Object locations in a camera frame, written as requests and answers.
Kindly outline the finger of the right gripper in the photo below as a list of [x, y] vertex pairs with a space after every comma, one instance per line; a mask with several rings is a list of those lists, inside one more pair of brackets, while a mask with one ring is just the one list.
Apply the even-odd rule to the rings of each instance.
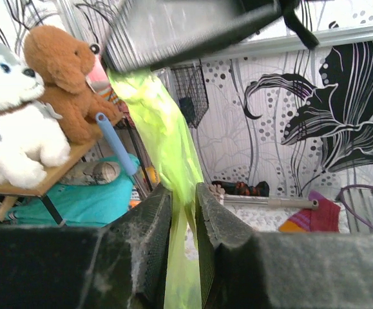
[[278, 1], [125, 1], [104, 62], [129, 73], [196, 59], [242, 41], [281, 14]]

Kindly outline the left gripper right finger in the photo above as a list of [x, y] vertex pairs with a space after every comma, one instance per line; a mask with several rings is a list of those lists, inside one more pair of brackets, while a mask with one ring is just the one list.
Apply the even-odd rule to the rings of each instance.
[[373, 308], [373, 234], [257, 232], [196, 186], [203, 308]]

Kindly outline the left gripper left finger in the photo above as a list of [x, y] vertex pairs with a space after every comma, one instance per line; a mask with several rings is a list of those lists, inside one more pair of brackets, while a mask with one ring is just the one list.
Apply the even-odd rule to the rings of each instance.
[[103, 228], [0, 225], [0, 308], [162, 308], [172, 195]]

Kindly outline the green plastic trash bag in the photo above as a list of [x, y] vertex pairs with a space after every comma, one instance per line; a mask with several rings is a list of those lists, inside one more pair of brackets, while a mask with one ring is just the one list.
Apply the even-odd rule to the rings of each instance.
[[179, 107], [151, 71], [107, 70], [144, 143], [161, 184], [173, 193], [164, 308], [201, 308], [197, 261], [186, 257], [185, 236], [196, 237], [195, 189], [203, 181], [191, 133]]

